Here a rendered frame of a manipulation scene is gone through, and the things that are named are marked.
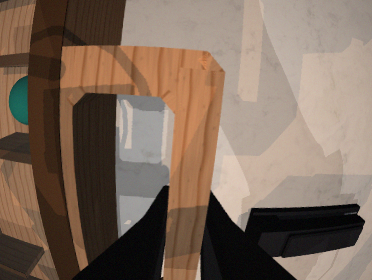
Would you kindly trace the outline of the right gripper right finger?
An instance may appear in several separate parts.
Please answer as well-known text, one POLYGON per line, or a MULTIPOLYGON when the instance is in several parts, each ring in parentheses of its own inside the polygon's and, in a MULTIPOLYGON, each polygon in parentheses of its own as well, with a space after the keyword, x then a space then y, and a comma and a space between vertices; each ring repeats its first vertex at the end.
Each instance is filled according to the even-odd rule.
POLYGON ((297 280, 231 220, 212 191, 200 273, 201 280, 297 280))

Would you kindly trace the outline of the wooden maze board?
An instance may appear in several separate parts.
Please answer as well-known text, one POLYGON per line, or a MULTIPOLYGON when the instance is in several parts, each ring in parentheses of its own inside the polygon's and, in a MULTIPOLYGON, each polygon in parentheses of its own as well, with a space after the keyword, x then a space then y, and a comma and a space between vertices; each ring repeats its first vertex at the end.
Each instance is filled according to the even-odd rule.
POLYGON ((0 0, 0 280, 72 280, 118 240, 117 94, 175 114, 161 280, 196 278, 225 71, 208 51, 121 46, 125 5, 0 0))

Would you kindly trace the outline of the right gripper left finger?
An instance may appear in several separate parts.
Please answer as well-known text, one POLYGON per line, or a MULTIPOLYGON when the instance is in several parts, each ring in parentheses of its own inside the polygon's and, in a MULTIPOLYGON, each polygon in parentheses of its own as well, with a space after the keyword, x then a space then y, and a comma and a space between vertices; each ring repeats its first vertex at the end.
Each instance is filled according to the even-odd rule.
POLYGON ((168 197, 165 185, 146 214, 72 280, 161 280, 168 197))

